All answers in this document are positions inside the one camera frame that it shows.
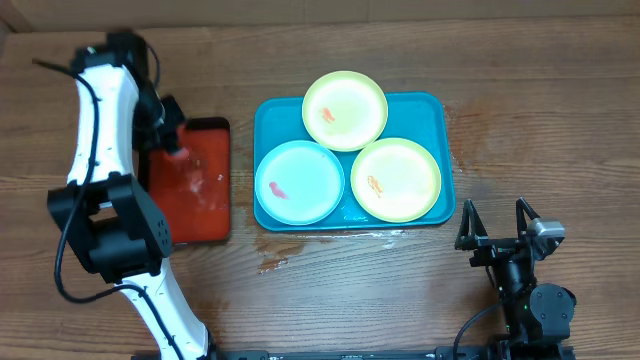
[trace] light blue plate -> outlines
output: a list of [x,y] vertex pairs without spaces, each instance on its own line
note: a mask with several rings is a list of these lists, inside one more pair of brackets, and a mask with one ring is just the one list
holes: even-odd
[[[258,223],[271,231],[317,231],[436,225],[449,220],[455,211],[456,196],[442,104],[425,92],[390,93],[386,97],[389,118],[380,139],[400,137],[414,141],[427,149],[440,167],[442,189],[436,204],[428,213],[414,221],[395,224],[376,219],[364,211],[351,192],[351,167],[358,155],[354,151],[334,153],[342,164],[347,183],[342,199],[329,216],[310,225],[287,225],[270,216],[254,192],[253,210]],[[292,140],[313,140],[302,122],[302,99],[271,99],[258,108],[254,131],[254,175],[263,158],[278,145]]]
[[262,159],[255,175],[255,196],[272,218],[287,225],[309,225],[335,210],[345,179],[338,158],[324,146],[294,140]]

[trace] table surface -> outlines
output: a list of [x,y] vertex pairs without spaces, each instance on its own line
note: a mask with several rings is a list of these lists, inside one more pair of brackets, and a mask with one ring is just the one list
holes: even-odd
[[[496,295],[454,251],[464,199],[490,235],[515,235],[515,201],[561,219],[567,239],[538,279],[578,298],[580,359],[640,351],[640,19],[554,18],[294,27],[154,29],[160,93],[190,117],[232,127],[231,240],[171,260],[196,315],[223,349],[429,349],[447,345]],[[8,37],[0,62],[0,357],[125,359],[156,345],[123,296],[65,302],[53,284],[60,232],[47,189],[75,147],[72,81],[30,65],[67,63],[100,33]],[[425,90],[445,106],[457,210],[442,226],[269,233],[252,209],[253,115],[339,69],[385,91]],[[72,255],[75,294],[107,285]],[[499,314],[469,330],[483,343]]]

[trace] blue tray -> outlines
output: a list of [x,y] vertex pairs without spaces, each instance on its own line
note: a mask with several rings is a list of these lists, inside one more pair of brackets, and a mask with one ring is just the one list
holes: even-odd
[[[351,191],[351,167],[358,155],[354,152],[334,152],[344,168],[347,180],[338,207],[323,220],[306,226],[283,224],[269,216],[258,203],[254,191],[253,213],[264,228],[271,231],[304,231],[332,229],[364,229],[442,224],[449,220],[456,207],[449,143],[442,104],[425,92],[386,94],[389,118],[380,139],[400,137],[417,142],[436,159],[442,175],[442,190],[433,208],[423,217],[407,223],[388,223],[369,215],[360,207]],[[271,149],[291,140],[311,140],[302,122],[302,97],[277,98],[265,101],[256,112],[253,174]]]

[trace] plate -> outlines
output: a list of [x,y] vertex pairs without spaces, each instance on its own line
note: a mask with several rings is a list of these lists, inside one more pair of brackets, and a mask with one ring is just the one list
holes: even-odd
[[324,219],[344,193],[345,177],[336,156],[304,140],[286,142],[260,162],[255,176],[258,202],[272,218],[289,225]]
[[362,208],[393,223],[426,214],[440,195],[442,177],[433,156],[417,143],[388,138],[358,154],[351,169],[351,188]]
[[360,150],[374,142],[387,117],[387,99],[380,86],[353,71],[336,71],[316,80],[302,103],[302,119],[311,137],[334,151]]

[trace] black cable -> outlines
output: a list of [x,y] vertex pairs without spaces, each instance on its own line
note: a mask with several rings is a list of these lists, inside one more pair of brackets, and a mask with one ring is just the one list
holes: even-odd
[[491,271],[489,270],[489,265],[484,267],[484,270],[487,272],[487,277],[489,277],[489,282],[491,283],[491,287],[495,288],[496,283],[493,281],[493,276],[491,276]]
[[149,48],[149,51],[151,51],[151,55],[153,55],[153,58],[156,60],[156,78],[153,81],[153,87],[158,90],[158,86],[160,86],[160,59],[158,58],[158,54],[156,53],[156,51],[151,45],[149,45],[149,43],[147,43],[147,48]]
[[35,59],[33,60],[33,63],[36,65],[42,66],[46,69],[57,71],[59,73],[62,73],[74,78],[75,80],[77,80],[79,83],[81,83],[87,88],[87,90],[89,91],[89,94],[91,95],[91,100],[93,102],[93,135],[91,137],[91,150],[89,152],[87,173],[85,175],[84,181],[82,182],[82,185],[80,186],[80,190],[78,191],[76,199],[73,202],[73,206],[69,213],[69,217],[67,218],[67,222],[65,223],[65,226],[62,230],[62,234],[60,235],[60,242],[58,243],[58,251],[56,253],[56,261],[55,261],[55,269],[54,269],[53,277],[54,277],[58,292],[67,301],[76,303],[76,304],[90,303],[121,290],[133,290],[137,292],[138,296],[144,299],[147,306],[149,307],[149,310],[151,310],[153,317],[158,322],[158,326],[160,327],[160,330],[162,330],[162,333],[164,337],[167,339],[167,342],[169,343],[169,345],[171,345],[171,347],[173,347],[173,349],[175,350],[178,359],[184,360],[184,358],[182,357],[182,353],[180,352],[180,349],[178,348],[175,340],[173,339],[173,336],[171,336],[171,333],[169,332],[164,322],[162,321],[162,318],[158,313],[158,309],[156,309],[155,305],[153,304],[153,301],[151,301],[151,298],[149,297],[149,294],[147,294],[145,289],[142,289],[141,287],[136,285],[123,284],[123,285],[114,286],[111,289],[99,292],[95,295],[85,297],[85,298],[77,298],[67,293],[67,291],[64,289],[61,273],[62,273],[62,258],[64,256],[64,249],[67,243],[67,234],[69,233],[71,222],[76,212],[80,208],[81,202],[84,199],[84,195],[87,192],[87,188],[91,183],[91,178],[93,177],[94,165],[96,162],[96,153],[98,148],[98,134],[99,134],[99,125],[100,125],[100,110],[99,110],[98,102],[100,101],[100,99],[98,98],[95,91],[93,90],[93,87],[91,87],[91,85],[82,76],[71,72],[69,69],[60,65],[51,64],[51,63],[47,63],[47,62],[43,62]]
[[489,314],[490,312],[494,311],[495,309],[499,308],[500,306],[502,306],[503,304],[506,304],[507,300],[509,299],[503,299],[502,301],[500,301],[497,304],[493,304],[491,306],[489,306],[488,308],[480,311],[479,313],[473,315],[471,317],[471,319],[469,319],[460,329],[460,331],[458,331],[458,335],[456,335],[456,339],[453,341],[453,360],[458,360],[458,346],[460,345],[460,339],[462,339],[462,335],[464,334],[465,331],[467,331],[467,329],[469,327],[471,327],[471,325],[473,325],[474,322],[478,321],[478,319],[482,318],[483,316]]
[[[494,311],[495,309],[499,308],[502,305],[505,305],[513,300],[516,300],[520,295],[522,295],[522,293],[525,291],[525,289],[527,287],[529,287],[530,285],[533,286],[535,285],[536,282],[536,277],[533,275],[533,272],[535,270],[535,259],[533,258],[533,243],[531,240],[527,241],[527,247],[529,250],[529,257],[530,257],[530,265],[529,265],[529,274],[531,274],[531,278],[529,279],[529,282],[527,284],[524,284],[518,291],[516,291],[512,296],[509,297],[505,297],[504,299],[502,299],[499,303],[494,304],[489,306],[488,308],[480,311],[479,313],[475,314],[474,316],[471,317],[471,319],[469,319],[469,321],[467,321],[462,328],[460,329],[460,331],[458,331],[458,335],[456,335],[456,339],[453,341],[453,360],[458,360],[458,346],[460,345],[460,339],[462,339],[462,335],[464,334],[465,331],[467,331],[467,329],[469,329],[469,327],[471,327],[471,325],[473,325],[474,322],[478,321],[478,319],[482,318],[483,316],[489,314],[490,312]],[[491,277],[491,273],[489,272],[489,267],[485,266],[485,270],[487,271],[487,275],[489,275],[489,280],[491,281],[491,286],[495,287],[495,284],[493,282],[493,278]]]

